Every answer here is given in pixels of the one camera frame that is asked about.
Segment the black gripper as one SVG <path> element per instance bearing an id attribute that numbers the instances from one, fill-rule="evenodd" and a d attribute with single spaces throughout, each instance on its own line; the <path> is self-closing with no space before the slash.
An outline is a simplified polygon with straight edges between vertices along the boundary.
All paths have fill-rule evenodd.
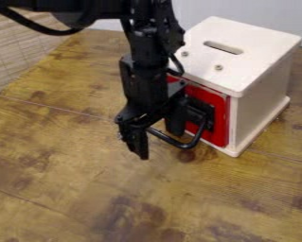
<path id="1" fill-rule="evenodd" d="M 119 60 L 120 77 L 127 104 L 115 117 L 122 140 L 142 160 L 150 158 L 146 129 L 166 117 L 166 130 L 182 136 L 186 129 L 187 99 L 178 98 L 184 84 L 170 84 L 168 60 L 151 65 L 127 54 Z"/>

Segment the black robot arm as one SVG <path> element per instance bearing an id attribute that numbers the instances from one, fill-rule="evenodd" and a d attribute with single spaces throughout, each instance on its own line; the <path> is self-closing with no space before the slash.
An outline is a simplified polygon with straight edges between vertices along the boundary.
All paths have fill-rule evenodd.
<path id="1" fill-rule="evenodd" d="M 130 53 L 119 60 L 127 105 L 115 117 L 122 140 L 140 159 L 150 157 L 147 128 L 183 95 L 167 76 L 180 76 L 174 53 L 184 45 L 184 30 L 172 0 L 0 0 L 0 15 L 52 36 L 72 35 L 96 21 L 120 21 Z"/>

